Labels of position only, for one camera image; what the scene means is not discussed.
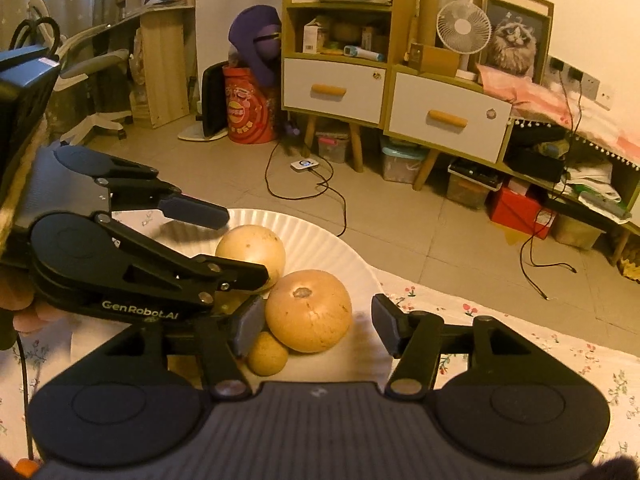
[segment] wooden drawer handle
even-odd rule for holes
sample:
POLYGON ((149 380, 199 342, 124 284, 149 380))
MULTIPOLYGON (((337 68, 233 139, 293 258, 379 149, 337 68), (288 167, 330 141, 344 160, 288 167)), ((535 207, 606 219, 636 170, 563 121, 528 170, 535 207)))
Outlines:
POLYGON ((340 88, 339 86, 330 86, 330 85, 311 85, 311 91, 316 94, 324 94, 324 95, 333 95, 336 97, 342 97, 347 93, 346 88, 340 88))
POLYGON ((469 121, 455 115, 447 114, 446 112, 439 112, 437 110, 429 110, 427 116, 434 121, 439 121, 445 124, 451 124, 451 126, 457 126, 459 128, 466 128, 469 121))

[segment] floor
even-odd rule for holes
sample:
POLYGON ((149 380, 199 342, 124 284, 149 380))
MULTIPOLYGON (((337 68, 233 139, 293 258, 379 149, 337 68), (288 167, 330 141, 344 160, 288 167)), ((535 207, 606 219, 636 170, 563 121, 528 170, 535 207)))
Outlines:
MULTIPOLYGON (((296 202, 270 196, 264 169, 273 143, 235 144, 177 139, 184 128, 198 127, 186 117, 157 130, 128 126, 128 138, 94 136, 89 147, 148 164, 184 193, 226 207, 275 210, 338 233, 342 203, 333 193, 296 202)), ((280 146, 268 172, 271 189, 285 196, 315 192, 317 177, 295 173, 289 163, 298 152, 280 146)), ((446 172, 435 171, 420 192, 409 184, 386 182, 375 152, 365 154, 364 173, 335 164, 332 186, 348 203, 348 228, 342 239, 371 265, 413 282, 481 303, 512 316, 595 344, 640 356, 640 285, 620 276, 604 253, 582 252, 552 237, 535 240, 537 263, 567 262, 536 269, 530 277, 550 298, 544 300, 524 279, 518 252, 527 238, 493 224, 483 211, 469 210, 445 198, 446 172)))

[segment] black plug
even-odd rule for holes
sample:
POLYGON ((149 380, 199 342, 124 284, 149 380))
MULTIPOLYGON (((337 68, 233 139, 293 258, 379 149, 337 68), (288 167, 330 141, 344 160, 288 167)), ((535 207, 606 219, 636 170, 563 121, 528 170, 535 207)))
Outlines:
POLYGON ((549 61, 549 68, 551 70, 558 70, 558 72, 562 72, 562 70, 564 70, 564 61, 552 57, 549 61))
POLYGON ((571 67, 569 69, 569 79, 573 79, 574 81, 582 81, 582 76, 584 76, 584 72, 578 70, 577 68, 571 67))

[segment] cabinet leg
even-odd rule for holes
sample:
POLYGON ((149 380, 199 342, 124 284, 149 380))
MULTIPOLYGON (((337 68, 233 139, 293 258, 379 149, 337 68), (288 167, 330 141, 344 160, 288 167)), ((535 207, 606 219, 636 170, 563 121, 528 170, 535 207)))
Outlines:
POLYGON ((436 163, 438 155, 440 155, 440 152, 438 150, 434 150, 433 148, 429 150, 429 153, 420 166, 418 175, 416 175, 415 177, 414 190, 420 191, 422 189, 422 186, 424 186, 424 183, 427 181, 429 174, 431 173, 431 170, 436 163))
POLYGON ((305 144, 302 146, 302 156, 304 157, 311 155, 311 147, 314 145, 314 135, 316 134, 317 120, 318 117, 315 115, 309 115, 308 117, 305 132, 305 144))
POLYGON ((613 251, 613 254, 609 258, 609 263, 614 267, 616 266, 618 260, 620 259, 620 256, 622 256, 622 251, 625 250, 626 243, 629 241, 630 236, 631 236, 631 231, 629 231, 628 229, 624 229, 622 231, 622 234, 620 235, 620 239, 616 244, 616 249, 613 251))
POLYGON ((353 169, 358 173, 364 171, 362 165, 362 140, 360 139, 360 125, 349 123, 351 133, 351 151, 353 152, 353 169))

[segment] white plate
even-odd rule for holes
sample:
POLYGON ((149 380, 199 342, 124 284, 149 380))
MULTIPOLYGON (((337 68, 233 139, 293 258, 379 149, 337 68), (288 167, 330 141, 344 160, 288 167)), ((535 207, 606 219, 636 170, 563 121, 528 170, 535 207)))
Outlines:
POLYGON ((244 224, 262 225, 283 241, 285 273, 321 269, 332 273, 347 288, 353 306, 353 323, 333 348, 319 354, 292 354, 284 370, 260 378, 243 370, 252 387, 263 380, 296 382, 375 381, 382 385, 391 372, 387 354, 371 322, 371 298, 382 287, 367 263, 330 232, 300 218, 273 211, 230 209, 228 227, 213 231, 165 218, 159 211, 115 214, 120 222, 185 256, 215 254, 222 235, 244 224))

